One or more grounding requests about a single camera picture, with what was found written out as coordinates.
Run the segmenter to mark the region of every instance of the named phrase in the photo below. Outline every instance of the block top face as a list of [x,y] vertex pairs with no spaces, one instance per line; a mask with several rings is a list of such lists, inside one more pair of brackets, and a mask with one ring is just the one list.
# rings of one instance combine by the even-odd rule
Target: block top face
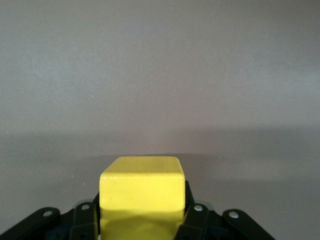
[[101,175],[113,174],[178,174],[184,172],[174,156],[124,156],[115,160]]

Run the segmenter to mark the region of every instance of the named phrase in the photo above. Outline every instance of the yellow block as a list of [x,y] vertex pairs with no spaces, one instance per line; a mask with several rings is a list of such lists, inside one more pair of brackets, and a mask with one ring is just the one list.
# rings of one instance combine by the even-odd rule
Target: yellow block
[[183,221],[185,175],[176,157],[119,157],[99,188],[102,240],[172,240]]

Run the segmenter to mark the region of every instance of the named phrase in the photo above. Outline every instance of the yellow cube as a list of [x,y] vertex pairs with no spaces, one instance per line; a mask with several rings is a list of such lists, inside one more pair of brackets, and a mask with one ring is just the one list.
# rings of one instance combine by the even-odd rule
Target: yellow cube
[[185,175],[176,157],[119,157],[99,188],[102,240],[172,240],[183,221]]

